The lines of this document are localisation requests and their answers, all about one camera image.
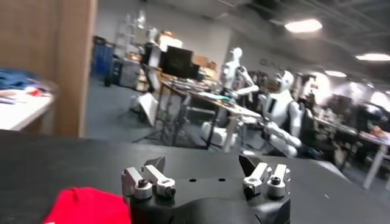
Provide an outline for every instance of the computer monitor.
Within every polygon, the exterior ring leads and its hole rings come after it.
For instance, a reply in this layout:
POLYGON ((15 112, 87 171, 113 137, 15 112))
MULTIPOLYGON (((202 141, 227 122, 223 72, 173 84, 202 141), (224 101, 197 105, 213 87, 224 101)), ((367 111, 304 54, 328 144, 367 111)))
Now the computer monitor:
POLYGON ((192 51, 168 46, 162 64, 163 73, 181 79, 188 79, 190 77, 192 57, 192 51))
POLYGON ((199 80, 199 65, 191 64, 190 67, 190 73, 188 74, 188 79, 193 79, 193 80, 199 80))

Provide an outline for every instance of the metal bracket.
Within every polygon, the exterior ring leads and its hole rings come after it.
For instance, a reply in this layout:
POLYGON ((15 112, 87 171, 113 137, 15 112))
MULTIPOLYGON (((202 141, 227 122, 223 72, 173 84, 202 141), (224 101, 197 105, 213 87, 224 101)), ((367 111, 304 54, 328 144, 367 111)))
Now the metal bracket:
POLYGON ((261 193, 261 186, 270 177, 272 169, 266 163, 259 163, 249 177, 243 180, 244 194, 252 197, 261 193))
POLYGON ((286 165, 278 164, 275 173, 267 181, 267 194, 271 198, 282 198, 290 194, 291 177, 286 165))
POLYGON ((143 167, 143 177, 156 185, 157 195, 168 198, 175 196, 175 180, 165 177, 153 165, 143 167))
POLYGON ((134 167, 122 172, 122 194, 124 197, 134 195, 137 199, 148 199, 152 196, 153 185, 146 181, 134 167))

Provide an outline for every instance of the white table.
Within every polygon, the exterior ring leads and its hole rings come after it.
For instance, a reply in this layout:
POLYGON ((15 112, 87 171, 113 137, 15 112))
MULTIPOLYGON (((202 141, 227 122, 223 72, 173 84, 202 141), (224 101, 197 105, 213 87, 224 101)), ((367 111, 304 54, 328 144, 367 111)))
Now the white table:
POLYGON ((53 95, 25 96, 15 104, 0 103, 0 129, 19 131, 44 115, 54 101, 53 95))
MULTIPOLYGON (((356 135, 357 130, 355 128, 351 128, 345 125, 336 124, 331 121, 325 121, 322 119, 319 119, 317 117, 314 118, 317 122, 319 122, 322 125, 326 125, 332 128, 337 129, 338 131, 348 133, 350 135, 356 135)), ((390 159, 390 156, 388 156, 388 148, 390 147, 390 133, 387 133, 387 138, 377 138, 373 135, 370 135, 368 133, 360 133, 359 137, 363 140, 367 140, 369 142, 372 142, 374 144, 380 145, 379 150, 377 151, 377 154, 375 155, 374 161, 371 164, 370 170, 368 171, 367 177, 363 183, 363 187, 365 189, 369 189, 374 178, 376 177, 378 170, 385 158, 390 159)), ((390 178, 388 182, 386 183, 386 190, 390 191, 390 178)))
MULTIPOLYGON (((388 134, 387 138, 384 138, 384 139, 376 138, 375 136, 372 136, 372 135, 369 135, 366 133, 360 134, 360 137, 362 139, 365 139, 367 141, 370 141, 370 142, 373 142, 375 144, 380 145, 379 150, 378 150, 377 154, 375 155, 374 161, 371 164, 370 170, 368 171, 366 180, 363 183, 363 187, 365 189, 370 188, 372 181, 374 180, 375 176, 377 175, 378 170, 379 170, 380 165, 382 164, 383 160, 385 158, 390 159, 390 156, 388 156, 388 149, 390 146, 390 133, 387 133, 387 134, 388 134)), ((386 183, 386 190, 390 191, 390 178, 389 178, 388 182, 386 183)))

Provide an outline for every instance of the red cloth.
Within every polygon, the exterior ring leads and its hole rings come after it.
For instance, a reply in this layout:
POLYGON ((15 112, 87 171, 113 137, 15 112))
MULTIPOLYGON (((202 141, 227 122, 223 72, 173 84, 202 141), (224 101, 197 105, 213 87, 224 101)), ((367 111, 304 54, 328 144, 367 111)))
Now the red cloth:
POLYGON ((130 224, 129 211, 119 196, 96 189, 61 191, 44 224, 130 224))

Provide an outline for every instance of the ceiling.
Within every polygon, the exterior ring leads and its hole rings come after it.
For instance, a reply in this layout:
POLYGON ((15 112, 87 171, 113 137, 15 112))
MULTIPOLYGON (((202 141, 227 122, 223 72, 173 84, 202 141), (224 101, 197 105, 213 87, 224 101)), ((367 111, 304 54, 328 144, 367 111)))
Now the ceiling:
POLYGON ((390 54, 388 0, 152 0, 229 23, 273 53, 309 68, 335 69, 356 82, 390 89, 390 63, 358 61, 366 52, 390 54), (320 32, 293 35, 283 23, 316 18, 320 32))

